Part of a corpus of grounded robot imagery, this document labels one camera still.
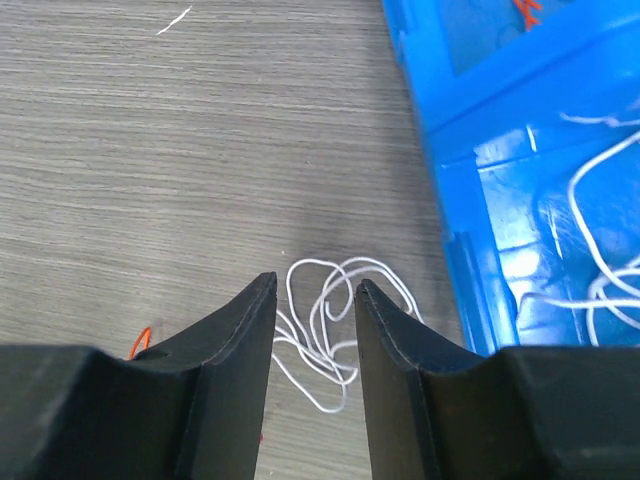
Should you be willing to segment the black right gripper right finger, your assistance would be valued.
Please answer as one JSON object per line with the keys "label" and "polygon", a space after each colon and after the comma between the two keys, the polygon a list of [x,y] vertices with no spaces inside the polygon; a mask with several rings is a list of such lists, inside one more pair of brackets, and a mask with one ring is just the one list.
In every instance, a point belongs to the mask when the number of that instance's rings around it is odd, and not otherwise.
{"label": "black right gripper right finger", "polygon": [[522,346],[472,353],[374,282],[355,294],[376,479],[635,479],[639,352]]}

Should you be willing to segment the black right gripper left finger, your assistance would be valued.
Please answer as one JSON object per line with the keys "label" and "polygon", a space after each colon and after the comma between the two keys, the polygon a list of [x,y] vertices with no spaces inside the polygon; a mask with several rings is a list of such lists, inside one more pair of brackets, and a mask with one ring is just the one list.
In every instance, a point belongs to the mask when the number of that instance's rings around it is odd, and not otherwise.
{"label": "black right gripper left finger", "polygon": [[5,479],[250,479],[277,277],[131,360],[81,345],[1,348]]}

